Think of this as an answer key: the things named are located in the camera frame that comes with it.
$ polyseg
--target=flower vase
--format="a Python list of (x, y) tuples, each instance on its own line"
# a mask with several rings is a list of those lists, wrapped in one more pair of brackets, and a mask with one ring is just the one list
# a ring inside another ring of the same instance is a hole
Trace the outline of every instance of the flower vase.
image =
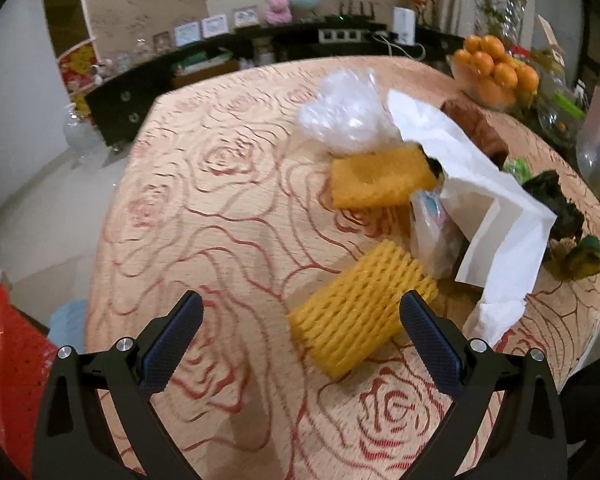
[(475, 0), (475, 34), (491, 34), (505, 47), (520, 44), (526, 0)]

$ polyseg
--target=metal screw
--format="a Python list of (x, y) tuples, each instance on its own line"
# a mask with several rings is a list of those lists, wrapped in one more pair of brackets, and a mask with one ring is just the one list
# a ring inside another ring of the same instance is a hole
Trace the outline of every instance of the metal screw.
[(535, 359), (536, 361), (543, 361), (544, 360), (544, 354), (542, 353), (542, 350), (539, 348), (532, 348), (531, 352), (529, 352), (531, 354), (531, 357), (533, 359)]
[(63, 346), (58, 350), (58, 357), (61, 359), (67, 359), (71, 355), (71, 352), (72, 350), (70, 346)]
[(487, 350), (487, 343), (485, 343), (482, 339), (471, 339), (469, 346), (474, 352), (478, 352), (478, 354), (486, 352)]
[(118, 342), (116, 343), (116, 349), (120, 350), (121, 352), (126, 352), (133, 345), (134, 345), (133, 339), (131, 339), (130, 337), (123, 337), (122, 339), (119, 339)]

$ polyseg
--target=white tissue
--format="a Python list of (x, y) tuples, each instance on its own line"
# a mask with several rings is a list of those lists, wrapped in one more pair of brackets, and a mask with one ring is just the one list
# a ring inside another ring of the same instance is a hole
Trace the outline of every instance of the white tissue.
[(470, 240), (456, 281), (484, 288), (462, 332), (493, 347), (524, 314), (555, 214), (499, 171), (442, 111), (395, 90), (388, 105), (402, 139), (422, 145), (445, 171), (440, 201)]

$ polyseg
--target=pink teddy bear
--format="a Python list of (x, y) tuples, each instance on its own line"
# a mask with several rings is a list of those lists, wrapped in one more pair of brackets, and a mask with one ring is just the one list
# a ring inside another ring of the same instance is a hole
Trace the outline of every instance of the pink teddy bear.
[(289, 10), (289, 0), (267, 0), (269, 9), (265, 12), (267, 23), (271, 25), (280, 25), (290, 23), (293, 19)]

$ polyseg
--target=table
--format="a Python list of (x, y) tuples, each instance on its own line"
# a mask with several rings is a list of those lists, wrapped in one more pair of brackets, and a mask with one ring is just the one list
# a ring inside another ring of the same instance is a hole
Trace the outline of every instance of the table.
[[(383, 91), (435, 106), (461, 95), (447, 76), (390, 57), (276, 64), (171, 92), (147, 118), (104, 222), (88, 351), (137, 335), (188, 288), (205, 300), (200, 331), (152, 400), (205, 480), (396, 479), (450, 405), (405, 335), (339, 381), (289, 338), (287, 312), (382, 238), (404, 240), (404, 210), (334, 210), (330, 158), (296, 129), (298, 107), (344, 67), (372, 68)], [(600, 205), (575, 172), (513, 118), (486, 115), (512, 156), (535, 173), (560, 173), (586, 233), (600, 238)], [(440, 290), (434, 309), (462, 325), (479, 293), (452, 280)], [(561, 283), (541, 269), (523, 319), (497, 349), (541, 348), (560, 387), (599, 327), (600, 274)], [(477, 461), (501, 400), (494, 395), (464, 468)], [(125, 463), (137, 467), (105, 404)]]

